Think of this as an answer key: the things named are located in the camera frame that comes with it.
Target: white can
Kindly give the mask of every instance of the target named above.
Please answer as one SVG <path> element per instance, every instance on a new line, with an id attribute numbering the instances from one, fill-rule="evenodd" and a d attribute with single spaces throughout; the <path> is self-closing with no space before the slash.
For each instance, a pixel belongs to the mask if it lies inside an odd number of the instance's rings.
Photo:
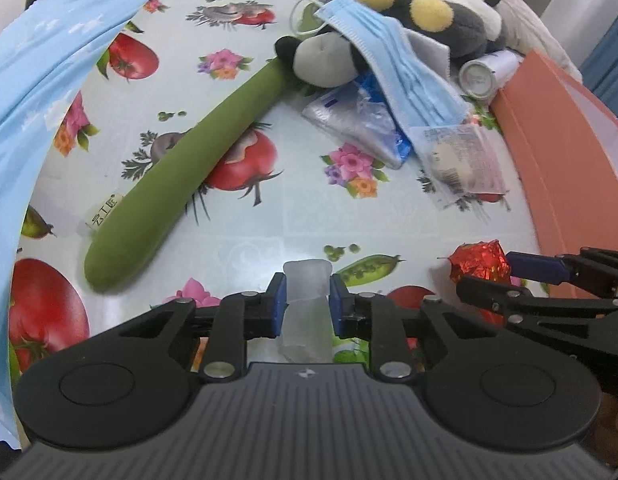
<path id="1" fill-rule="evenodd" d="M 499 50 L 467 61 L 460 69 L 460 86 L 471 97 L 489 100 L 516 73 L 522 60 L 513 50 Z"/>

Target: panda head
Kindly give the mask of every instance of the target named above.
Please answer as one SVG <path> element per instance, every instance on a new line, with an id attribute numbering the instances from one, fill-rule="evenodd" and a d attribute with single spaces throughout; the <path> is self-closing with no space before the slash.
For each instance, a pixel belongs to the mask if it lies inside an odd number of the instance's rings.
<path id="1" fill-rule="evenodd" d="M 358 49 L 330 27 L 304 41 L 285 36 L 276 41 L 275 49 L 298 79 L 320 88 L 344 85 L 369 69 Z"/>

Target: ribbed gray surface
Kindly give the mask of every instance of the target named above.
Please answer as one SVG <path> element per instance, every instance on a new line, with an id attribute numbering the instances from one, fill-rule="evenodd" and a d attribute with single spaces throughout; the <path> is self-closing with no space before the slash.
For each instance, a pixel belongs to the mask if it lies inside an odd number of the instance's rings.
<path id="1" fill-rule="evenodd" d="M 579 446 L 513 455 L 440 428 L 406 386 L 361 365 L 254 364 L 204 387 L 171 428 L 129 449 L 35 444 L 4 480 L 591 480 L 611 473 Z"/>

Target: orange box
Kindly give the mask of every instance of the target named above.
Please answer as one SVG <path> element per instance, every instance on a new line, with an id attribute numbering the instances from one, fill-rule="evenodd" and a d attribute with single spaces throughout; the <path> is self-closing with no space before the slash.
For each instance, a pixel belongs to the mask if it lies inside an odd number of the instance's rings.
<path id="1" fill-rule="evenodd" d="M 618 119 L 535 51 L 491 110 L 522 179 L 541 253 L 618 251 Z M 551 295 L 588 296 L 564 284 Z"/>

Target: plastic bag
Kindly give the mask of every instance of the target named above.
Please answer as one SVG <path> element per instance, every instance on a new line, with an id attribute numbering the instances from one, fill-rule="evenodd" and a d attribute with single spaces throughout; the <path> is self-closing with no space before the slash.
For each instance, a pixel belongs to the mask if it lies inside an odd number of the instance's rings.
<path id="1" fill-rule="evenodd" d="M 413 148 L 396 126 L 373 75 L 327 92 L 309 103 L 303 115 L 335 138 L 397 170 Z"/>
<path id="2" fill-rule="evenodd" d="M 414 128 L 408 137 L 433 181 L 438 205 L 468 194 L 505 194 L 498 159 L 480 126 Z"/>

